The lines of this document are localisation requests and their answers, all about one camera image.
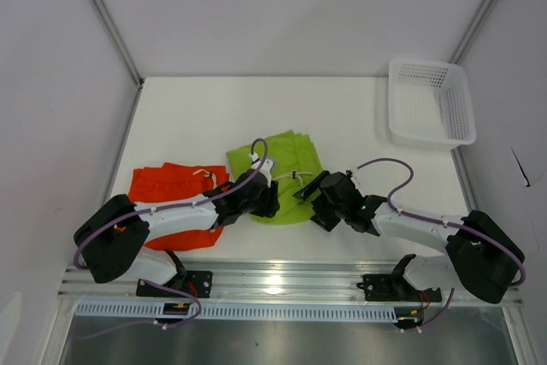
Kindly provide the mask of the green shorts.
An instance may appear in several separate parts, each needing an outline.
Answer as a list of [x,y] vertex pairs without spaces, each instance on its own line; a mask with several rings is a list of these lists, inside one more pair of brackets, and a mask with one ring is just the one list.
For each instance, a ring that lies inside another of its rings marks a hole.
[[309,184],[322,171],[320,158],[309,135],[292,130],[266,138],[266,144],[257,144],[255,152],[264,151],[274,161],[272,178],[279,182],[279,210],[272,218],[253,215],[251,219],[267,225],[302,223],[314,214],[311,201],[302,201],[293,195]]

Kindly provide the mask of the orange shorts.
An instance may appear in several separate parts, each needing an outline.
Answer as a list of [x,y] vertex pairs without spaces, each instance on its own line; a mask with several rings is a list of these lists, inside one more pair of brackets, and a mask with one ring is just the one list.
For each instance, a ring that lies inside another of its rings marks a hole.
[[[184,200],[215,189],[229,180],[222,165],[183,166],[166,162],[160,167],[136,168],[132,172],[132,183],[128,197],[133,202],[162,203]],[[223,231],[185,230],[146,243],[152,250],[189,251],[215,245]]]

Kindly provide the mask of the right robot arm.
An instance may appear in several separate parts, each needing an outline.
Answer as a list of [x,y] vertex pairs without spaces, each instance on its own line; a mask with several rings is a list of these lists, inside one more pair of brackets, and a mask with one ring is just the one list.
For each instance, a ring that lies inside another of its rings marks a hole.
[[437,251],[436,256],[407,254],[388,274],[364,274],[356,286],[369,302],[417,302],[421,297],[438,302],[441,290],[453,289],[496,304],[525,277],[524,254],[484,212],[458,217],[397,209],[387,197],[362,195],[350,173],[328,171],[294,197],[311,202],[311,220],[327,232],[343,221],[358,233]]

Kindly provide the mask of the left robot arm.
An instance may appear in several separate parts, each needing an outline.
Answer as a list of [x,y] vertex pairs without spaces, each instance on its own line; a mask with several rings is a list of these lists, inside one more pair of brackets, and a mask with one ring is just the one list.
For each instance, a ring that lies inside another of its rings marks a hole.
[[274,216],[278,190],[267,173],[249,170],[183,203],[135,203],[116,195],[74,234],[74,265],[98,284],[132,277],[140,297],[199,297],[197,275],[178,252],[214,246],[242,215]]

